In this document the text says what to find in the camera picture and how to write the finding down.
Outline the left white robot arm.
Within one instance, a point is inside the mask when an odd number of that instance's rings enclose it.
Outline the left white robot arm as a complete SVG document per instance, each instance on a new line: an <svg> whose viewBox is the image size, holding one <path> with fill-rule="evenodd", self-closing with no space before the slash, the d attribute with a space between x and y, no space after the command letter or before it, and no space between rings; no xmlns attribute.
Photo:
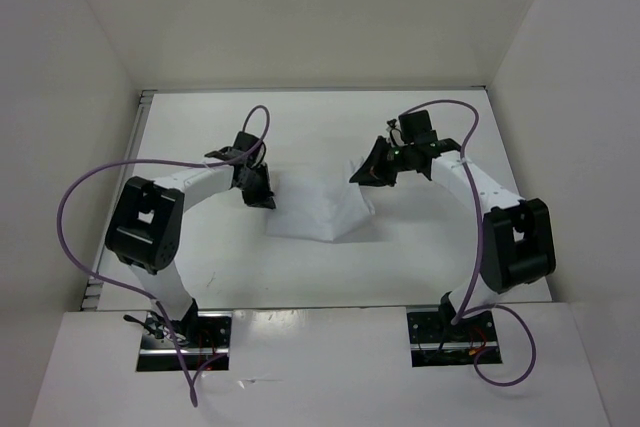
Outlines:
<svg viewBox="0 0 640 427"><path fill-rule="evenodd" d="M152 296L152 309L165 322L163 333L176 346L192 344L200 325L197 302L175 262L183 215L233 189L248 207L275 209L265 157L265 144L241 131L232 145L206 154L194 167L155 179L133 176L124 184L105 244Z"/></svg>

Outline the white skirt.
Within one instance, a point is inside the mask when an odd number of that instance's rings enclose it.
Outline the white skirt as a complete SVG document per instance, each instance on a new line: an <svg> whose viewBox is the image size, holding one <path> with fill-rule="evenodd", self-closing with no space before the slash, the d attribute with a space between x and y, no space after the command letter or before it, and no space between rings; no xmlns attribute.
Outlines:
<svg viewBox="0 0 640 427"><path fill-rule="evenodd" d="M365 225L374 205L350 181L361 164L300 164L277 172L276 208L266 215L266 234L333 243Z"/></svg>

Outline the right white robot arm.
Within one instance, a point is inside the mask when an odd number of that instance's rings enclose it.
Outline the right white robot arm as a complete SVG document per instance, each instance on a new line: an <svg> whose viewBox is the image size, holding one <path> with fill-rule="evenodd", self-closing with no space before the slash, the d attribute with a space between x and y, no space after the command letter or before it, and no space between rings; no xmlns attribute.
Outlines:
<svg viewBox="0 0 640 427"><path fill-rule="evenodd" d="M466 144L440 139L427 111L388 122L350 181L393 187L416 172L468 207L476 220L476 260L469 280L443 295L438 327L450 340L473 328L473 317L491 309L512 289L551 275L556 256L548 206L500 185L466 156Z"/></svg>

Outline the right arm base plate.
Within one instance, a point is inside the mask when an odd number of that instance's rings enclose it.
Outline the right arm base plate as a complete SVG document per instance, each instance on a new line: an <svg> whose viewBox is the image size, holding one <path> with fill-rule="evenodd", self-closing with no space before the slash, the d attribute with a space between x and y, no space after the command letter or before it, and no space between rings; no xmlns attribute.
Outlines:
<svg viewBox="0 0 640 427"><path fill-rule="evenodd" d="M447 324L434 306L406 311L413 368L501 364L493 316L485 311L456 326Z"/></svg>

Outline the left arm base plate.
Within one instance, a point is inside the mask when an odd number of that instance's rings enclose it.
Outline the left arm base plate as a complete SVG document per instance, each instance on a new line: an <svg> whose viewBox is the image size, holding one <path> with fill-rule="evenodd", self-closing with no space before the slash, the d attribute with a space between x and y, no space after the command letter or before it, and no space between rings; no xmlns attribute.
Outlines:
<svg viewBox="0 0 640 427"><path fill-rule="evenodd" d="M143 321L137 372L180 371L174 345L168 328L155 312L148 311ZM227 371L230 361L232 313L230 311L203 311L199 313L199 326L188 337L176 332L185 365L190 372Z"/></svg>

